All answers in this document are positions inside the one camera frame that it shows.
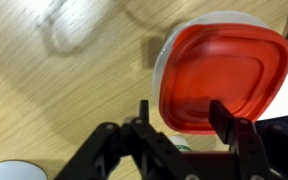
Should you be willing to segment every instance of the white container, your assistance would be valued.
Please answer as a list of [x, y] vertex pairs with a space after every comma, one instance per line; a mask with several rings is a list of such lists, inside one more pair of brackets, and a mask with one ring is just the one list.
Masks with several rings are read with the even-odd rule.
[[264, 28], [269, 28], [267, 24], [261, 21], [259, 18], [252, 15], [237, 12], [237, 11], [218, 11], [209, 14], [205, 14], [201, 17], [193, 19], [187, 23], [181, 24], [175, 29], [173, 29], [171, 35], [166, 40], [161, 52], [159, 53], [153, 72], [153, 98], [155, 103], [158, 104], [160, 97], [160, 87], [162, 82], [162, 77], [164, 73], [164, 68], [167, 62], [167, 59], [172, 50], [172, 46], [175, 38], [178, 36], [182, 30], [185, 28], [196, 25], [196, 24], [216, 24], [216, 23], [239, 23], [239, 24], [248, 24], [254, 26], [260, 26]]
[[24, 161], [0, 162], [0, 180], [47, 180], [45, 172]]
[[168, 139], [174, 144], [174, 146], [181, 152], [190, 152], [191, 147], [186, 139], [180, 136], [169, 136]]

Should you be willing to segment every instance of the table surface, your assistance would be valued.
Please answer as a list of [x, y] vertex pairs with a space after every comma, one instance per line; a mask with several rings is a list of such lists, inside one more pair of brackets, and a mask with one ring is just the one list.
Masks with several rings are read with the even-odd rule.
[[[54, 179], [101, 122], [121, 124], [152, 99], [152, 72], [172, 27], [208, 12], [252, 14], [283, 33], [288, 0], [0, 0], [0, 161], [41, 166]], [[193, 150], [216, 136], [181, 135]], [[140, 179], [124, 158], [110, 179]]]

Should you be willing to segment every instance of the metal screw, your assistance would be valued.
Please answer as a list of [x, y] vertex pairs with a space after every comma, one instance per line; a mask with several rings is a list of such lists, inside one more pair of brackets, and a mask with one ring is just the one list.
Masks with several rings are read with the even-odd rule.
[[280, 125], [278, 125], [278, 124], [274, 124], [274, 125], [273, 125], [273, 128], [278, 129], [278, 130], [283, 129], [282, 126], [280, 126]]
[[142, 119], [136, 119], [136, 120], [135, 120], [135, 123], [136, 123], [136, 124], [142, 124], [142, 122], [143, 122]]
[[255, 175], [251, 176], [250, 180], [265, 180], [265, 179], [262, 176], [255, 174]]
[[248, 124], [248, 121], [247, 120], [245, 120], [245, 119], [241, 119], [241, 121], [240, 121], [242, 124]]
[[189, 174], [185, 177], [185, 180], [200, 180], [195, 174]]
[[106, 128], [107, 128], [107, 129], [113, 129], [114, 126], [113, 126], [112, 124], [108, 124], [108, 125], [106, 126]]

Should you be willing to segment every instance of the red plastic lid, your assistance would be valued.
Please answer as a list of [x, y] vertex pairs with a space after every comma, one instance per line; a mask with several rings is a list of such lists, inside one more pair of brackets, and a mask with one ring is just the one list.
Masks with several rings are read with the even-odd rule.
[[194, 25], [174, 42], [165, 66], [160, 113], [172, 129], [213, 134], [210, 100], [252, 121], [265, 111], [288, 72], [288, 41], [251, 25]]

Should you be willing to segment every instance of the wood grain surface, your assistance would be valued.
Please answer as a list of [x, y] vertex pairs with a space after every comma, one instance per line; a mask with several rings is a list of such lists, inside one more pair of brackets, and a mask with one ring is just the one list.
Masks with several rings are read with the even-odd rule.
[[[152, 99], [152, 72], [172, 27], [208, 12], [250, 13], [282, 33], [288, 0], [0, 0], [0, 161], [36, 163], [54, 179], [101, 122], [150, 100], [152, 125], [179, 134]], [[193, 150], [215, 136], [181, 135]], [[140, 179], [125, 158], [110, 179]]]

